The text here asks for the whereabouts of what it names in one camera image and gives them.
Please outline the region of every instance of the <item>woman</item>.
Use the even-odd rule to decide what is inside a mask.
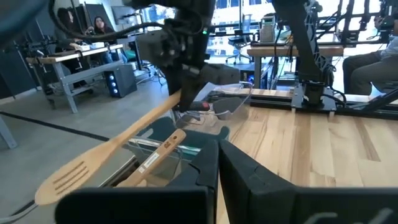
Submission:
[[[72,30],[74,32],[80,32],[76,30],[75,26],[73,25],[73,15],[72,13],[65,8],[59,8],[57,11],[57,16],[61,23],[68,29]],[[93,30],[93,27],[89,27],[85,34],[89,33],[89,31]],[[55,52],[64,52],[68,50],[75,50],[76,43],[81,41],[80,39],[76,39],[73,37],[70,37],[69,35],[66,35],[62,30],[55,28],[55,37],[58,40],[58,44],[55,48]],[[64,66],[66,66],[71,74],[79,72],[79,69],[81,68],[81,65],[77,59],[71,59],[71,60],[66,60],[62,62]],[[73,87],[78,88],[80,86],[86,85],[86,81],[78,81],[73,84]]]
[[[104,19],[101,16],[95,17],[94,22],[95,22],[95,27],[94,27],[95,34],[108,34],[114,32],[112,28],[110,28],[105,24]],[[116,42],[111,41],[109,42],[109,44],[116,44]],[[123,53],[119,54],[119,57],[124,63],[127,63],[127,57]],[[105,54],[103,60],[105,61],[105,63],[111,63],[117,61],[118,51]]]

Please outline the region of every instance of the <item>table leg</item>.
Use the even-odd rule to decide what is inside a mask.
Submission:
[[[261,57],[254,57],[254,88],[260,88]]]
[[[53,64],[53,67],[55,69],[55,74],[57,74],[58,80],[62,86],[63,92],[65,93],[65,96],[67,97],[67,100],[69,102],[69,106],[70,106],[70,109],[72,110],[72,113],[77,113],[76,103],[75,103],[75,100],[73,99],[72,91],[69,88],[69,83],[63,82],[63,79],[65,78],[65,74],[63,73],[61,63],[55,63],[55,64]]]
[[[300,63],[301,63],[300,57],[296,57],[296,70],[295,70],[295,72],[294,72],[294,75],[295,75],[296,77],[299,76],[299,67],[300,67]]]
[[[6,123],[3,121],[1,116],[0,116],[0,136],[5,140],[10,149],[14,149],[15,147],[17,147],[15,139],[13,138],[10,130],[8,129]]]
[[[136,53],[137,68],[138,68],[138,70],[142,70],[141,58],[139,57],[138,47],[137,47],[137,44],[135,41],[134,41],[133,46],[134,46],[133,51]]]
[[[54,100],[51,99],[51,98],[49,98],[48,94],[46,94],[46,91],[47,91],[47,89],[48,89],[49,87],[47,87],[47,86],[44,85],[43,78],[39,75],[39,73],[38,73],[38,71],[37,71],[37,69],[36,69],[36,66],[37,66],[37,65],[32,65],[33,72],[35,73],[35,76],[36,76],[37,80],[39,81],[40,87],[42,87],[42,92],[43,92],[45,98],[47,99],[48,103],[50,104],[51,109],[55,109]]]
[[[270,80],[269,89],[276,90],[278,83],[278,72],[279,72],[279,57],[272,58],[272,78]]]

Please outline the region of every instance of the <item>sticker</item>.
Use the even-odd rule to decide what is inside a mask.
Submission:
[[[140,167],[140,168],[138,168],[138,171],[142,174],[142,173],[144,173],[145,169]]]
[[[148,168],[153,162],[155,162],[155,160],[159,157],[158,153],[153,153],[153,155],[151,155],[146,162],[144,163],[144,167]]]

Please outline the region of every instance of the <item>workbench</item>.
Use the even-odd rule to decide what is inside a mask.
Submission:
[[[252,94],[290,96],[291,93],[255,89]],[[347,95],[348,101],[370,99]],[[293,184],[398,186],[398,121],[337,115],[329,118],[325,114],[250,107],[247,121],[230,128],[230,142]],[[218,190],[217,223],[227,224],[220,185]]]
[[[117,66],[123,64],[123,61],[120,60],[120,58],[119,58],[119,61],[117,61],[117,62],[100,65],[98,67],[83,70],[81,72],[74,73],[71,75],[64,74],[63,68],[62,68],[62,62],[67,61],[67,60],[81,58],[81,57],[86,57],[89,55],[107,52],[109,50],[118,50],[118,49],[121,49],[122,47],[123,47],[122,44],[111,45],[109,47],[102,47],[102,48],[98,48],[98,49],[87,50],[87,51],[82,52],[81,54],[76,53],[75,51],[62,52],[59,54],[53,54],[49,57],[26,58],[26,61],[29,64],[33,65],[32,68],[33,68],[34,73],[36,74],[36,77],[39,80],[40,86],[42,87],[43,90],[46,89],[46,86],[44,86],[43,82],[41,81],[42,79],[41,79],[39,73],[37,72],[37,69],[40,68],[40,66],[36,67],[34,65],[50,64],[53,66],[55,74],[58,78],[58,81],[62,87],[62,91],[64,92],[64,96],[66,96],[72,112],[77,113],[78,111],[77,111],[76,103],[75,103],[75,100],[73,99],[73,96],[75,96],[79,93],[82,93],[86,90],[89,90],[92,87],[83,86],[83,87],[79,87],[77,89],[72,90],[69,87],[69,85],[76,83],[80,80],[84,80],[84,79],[93,77],[101,72],[114,70]],[[56,96],[55,95],[47,95],[47,94],[45,94],[44,91],[43,91],[43,93],[44,93],[47,101],[49,102],[50,106],[52,108],[55,108],[54,100],[55,100]]]
[[[319,40],[318,43],[322,42],[340,42],[339,39],[335,34],[325,34]],[[285,40],[278,40],[278,44],[285,43]],[[319,46],[320,54],[329,60],[333,57],[343,56],[344,48],[341,45],[321,45]],[[248,49],[248,55],[254,57],[254,88],[260,88],[260,82],[262,78],[261,68],[262,68],[262,58],[263,57],[273,57],[274,59],[270,61],[273,63],[272,71],[267,70],[267,75],[264,77],[267,81],[267,85],[269,88],[272,86],[269,82],[272,82],[273,79],[277,78],[278,74],[278,64],[279,60],[278,57],[299,57],[299,52],[296,46],[292,47],[292,51],[290,52],[290,47],[288,44],[285,46],[277,46],[276,47],[276,54],[275,54],[275,47],[268,46],[268,47],[250,47]]]

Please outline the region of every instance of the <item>sleeve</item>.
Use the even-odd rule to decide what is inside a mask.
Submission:
[[[72,47],[69,45],[74,43],[75,40],[72,38],[67,38],[67,35],[62,30],[55,28],[54,36],[58,40],[57,47],[62,49],[72,49]]]

